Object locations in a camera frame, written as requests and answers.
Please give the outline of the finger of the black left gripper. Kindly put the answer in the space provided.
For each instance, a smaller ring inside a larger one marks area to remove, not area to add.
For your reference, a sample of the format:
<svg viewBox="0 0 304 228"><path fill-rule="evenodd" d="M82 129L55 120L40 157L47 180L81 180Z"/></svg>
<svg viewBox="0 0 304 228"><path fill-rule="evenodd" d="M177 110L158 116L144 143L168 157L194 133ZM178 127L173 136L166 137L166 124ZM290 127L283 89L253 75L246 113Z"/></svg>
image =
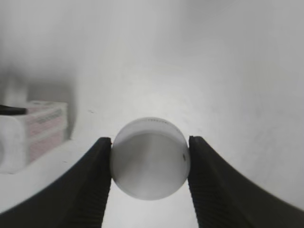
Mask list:
<svg viewBox="0 0 304 228"><path fill-rule="evenodd" d="M0 105L0 115L25 115L25 114L27 114L26 108Z"/></svg>

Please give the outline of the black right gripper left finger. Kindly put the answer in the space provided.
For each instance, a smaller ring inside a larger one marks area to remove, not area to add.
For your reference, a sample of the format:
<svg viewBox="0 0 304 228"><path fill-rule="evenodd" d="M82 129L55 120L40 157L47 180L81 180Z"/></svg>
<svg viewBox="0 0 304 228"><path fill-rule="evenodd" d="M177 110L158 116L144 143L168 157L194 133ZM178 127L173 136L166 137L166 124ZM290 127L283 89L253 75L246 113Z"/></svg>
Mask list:
<svg viewBox="0 0 304 228"><path fill-rule="evenodd" d="M100 228L111 186L110 138L100 138L60 178L1 213L2 228Z"/></svg>

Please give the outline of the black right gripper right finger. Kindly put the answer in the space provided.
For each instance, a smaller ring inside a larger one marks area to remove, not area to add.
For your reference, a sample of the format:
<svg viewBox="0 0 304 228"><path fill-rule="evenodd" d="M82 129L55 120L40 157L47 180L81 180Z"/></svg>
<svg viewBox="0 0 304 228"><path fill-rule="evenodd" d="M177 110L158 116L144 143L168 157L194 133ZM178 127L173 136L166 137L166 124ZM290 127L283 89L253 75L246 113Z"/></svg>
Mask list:
<svg viewBox="0 0 304 228"><path fill-rule="evenodd" d="M189 189L200 228L302 228L304 212L260 188L202 137L189 138Z"/></svg>

